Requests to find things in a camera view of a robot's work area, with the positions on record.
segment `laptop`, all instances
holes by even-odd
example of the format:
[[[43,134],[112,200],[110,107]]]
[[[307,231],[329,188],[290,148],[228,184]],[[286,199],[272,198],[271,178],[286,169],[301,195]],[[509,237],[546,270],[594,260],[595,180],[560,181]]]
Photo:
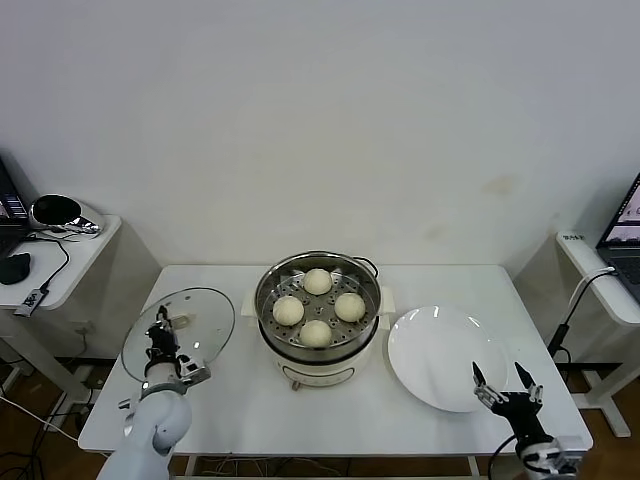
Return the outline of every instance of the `laptop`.
[[[0,259],[9,256],[29,231],[29,214],[0,158]]]
[[[615,267],[618,278],[640,302],[640,175],[596,245],[598,255]]]

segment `steamed bun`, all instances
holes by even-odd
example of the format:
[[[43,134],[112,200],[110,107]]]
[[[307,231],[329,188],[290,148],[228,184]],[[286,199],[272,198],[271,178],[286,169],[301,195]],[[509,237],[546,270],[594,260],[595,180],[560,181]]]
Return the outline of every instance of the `steamed bun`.
[[[364,317],[364,300],[357,293],[343,293],[336,300],[336,315],[345,322],[357,322]]]
[[[321,268],[309,270],[302,280],[304,289],[312,295],[322,295],[331,290],[331,274]]]
[[[290,327],[304,316],[304,306],[296,297],[282,297],[273,304],[273,318],[280,325]]]
[[[311,320],[300,329],[300,341],[307,347],[326,347],[331,343],[331,328],[322,320]]]

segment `metal bowl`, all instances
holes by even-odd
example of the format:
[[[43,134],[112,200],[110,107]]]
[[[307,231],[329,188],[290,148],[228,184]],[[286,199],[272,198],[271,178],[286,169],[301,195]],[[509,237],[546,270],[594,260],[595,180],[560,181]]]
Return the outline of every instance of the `metal bowl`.
[[[333,286],[324,295],[312,295],[302,287],[305,273],[313,268],[322,268],[331,274]],[[364,300],[365,315],[358,322],[343,322],[336,316],[334,305],[343,293],[357,293]],[[297,297],[304,305],[303,319],[292,327],[279,325],[273,318],[273,304],[287,295]],[[355,355],[373,338],[378,328],[380,286],[376,275],[353,257],[324,251],[305,252],[285,258],[264,274],[256,289],[255,308],[260,331],[276,353],[308,365],[326,365]],[[322,320],[331,327],[328,347],[311,348],[300,342],[300,329],[310,320]]]

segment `white plate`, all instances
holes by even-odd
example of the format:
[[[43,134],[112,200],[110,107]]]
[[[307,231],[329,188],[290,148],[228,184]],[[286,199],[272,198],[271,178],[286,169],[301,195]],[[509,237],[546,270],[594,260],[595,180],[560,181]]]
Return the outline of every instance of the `white plate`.
[[[507,383],[502,344],[479,320],[449,305],[422,307],[402,316],[389,334],[389,359],[411,393],[450,412],[482,407],[473,394],[472,362],[494,388],[502,390]]]

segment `computer mouse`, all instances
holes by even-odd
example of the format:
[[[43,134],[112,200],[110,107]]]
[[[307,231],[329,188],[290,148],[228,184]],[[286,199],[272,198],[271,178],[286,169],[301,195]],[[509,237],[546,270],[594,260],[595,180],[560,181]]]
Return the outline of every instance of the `computer mouse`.
[[[29,276],[31,271],[31,255],[21,253],[0,260],[0,283],[13,285]]]

